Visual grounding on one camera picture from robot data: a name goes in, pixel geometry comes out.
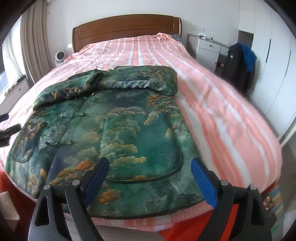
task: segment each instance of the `curtain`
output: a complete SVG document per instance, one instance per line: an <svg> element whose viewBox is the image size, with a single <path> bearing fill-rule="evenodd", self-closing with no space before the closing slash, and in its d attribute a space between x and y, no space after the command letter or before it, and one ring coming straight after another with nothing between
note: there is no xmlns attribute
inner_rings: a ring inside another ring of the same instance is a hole
<svg viewBox="0 0 296 241"><path fill-rule="evenodd" d="M25 73L21 54L20 21L19 18L2 44L3 64L9 87Z"/></svg>
<svg viewBox="0 0 296 241"><path fill-rule="evenodd" d="M21 42L26 75L31 77L34 83L53 68L47 44L46 8L46 0L37 0L23 14L21 21Z"/></svg>

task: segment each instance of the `wooden headboard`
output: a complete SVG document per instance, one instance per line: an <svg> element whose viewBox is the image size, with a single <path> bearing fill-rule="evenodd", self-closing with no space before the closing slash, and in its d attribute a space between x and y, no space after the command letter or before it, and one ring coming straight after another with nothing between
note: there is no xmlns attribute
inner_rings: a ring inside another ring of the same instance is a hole
<svg viewBox="0 0 296 241"><path fill-rule="evenodd" d="M91 43L157 33L181 36L181 31L180 18L158 14L129 14L102 18L73 28L72 44L74 52L78 52Z"/></svg>

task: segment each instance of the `white wardrobe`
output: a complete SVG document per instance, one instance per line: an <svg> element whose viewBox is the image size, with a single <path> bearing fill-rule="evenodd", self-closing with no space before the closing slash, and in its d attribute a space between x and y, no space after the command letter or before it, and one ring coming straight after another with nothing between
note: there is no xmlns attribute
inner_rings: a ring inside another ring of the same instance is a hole
<svg viewBox="0 0 296 241"><path fill-rule="evenodd" d="M283 136L296 114L296 40L263 0L240 0L239 30L254 34L257 56L251 99Z"/></svg>

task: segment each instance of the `blue clamp pad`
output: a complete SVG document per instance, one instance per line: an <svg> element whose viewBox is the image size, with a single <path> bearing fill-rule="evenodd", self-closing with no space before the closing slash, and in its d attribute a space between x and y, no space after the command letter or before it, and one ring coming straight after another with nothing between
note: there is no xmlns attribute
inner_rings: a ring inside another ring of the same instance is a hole
<svg viewBox="0 0 296 241"><path fill-rule="evenodd" d="M95 173L92 175L92 178L88 182L88 185L85 189L85 198L83 201L84 207L87 208L88 205L92 204L96 199L98 192L100 191L101 186L105 181L106 176L108 175L109 167L109 160L107 158L104 158L104 161L100 164L100 166L98 168L94 168Z"/></svg>
<svg viewBox="0 0 296 241"><path fill-rule="evenodd" d="M219 204L217 190L195 158L191 161L191 173L200 188L206 203L215 208Z"/></svg>

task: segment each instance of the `bedspread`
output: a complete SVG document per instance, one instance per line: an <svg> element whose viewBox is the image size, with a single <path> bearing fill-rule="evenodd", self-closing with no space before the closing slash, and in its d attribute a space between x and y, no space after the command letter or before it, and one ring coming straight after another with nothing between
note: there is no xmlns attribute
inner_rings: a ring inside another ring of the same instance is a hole
<svg viewBox="0 0 296 241"><path fill-rule="evenodd" d="M163 65L178 75L174 99L208 169L235 186L250 183L263 191L281 173L280 145L260 114L228 83L198 64L185 47L166 34L115 39L90 44L69 56L37 82L14 106L0 128L25 124L33 101L49 85L92 70L124 65ZM4 168L10 147L0 149ZM95 224L158 231L208 211L201 202L171 215L134 220L95 219Z"/></svg>

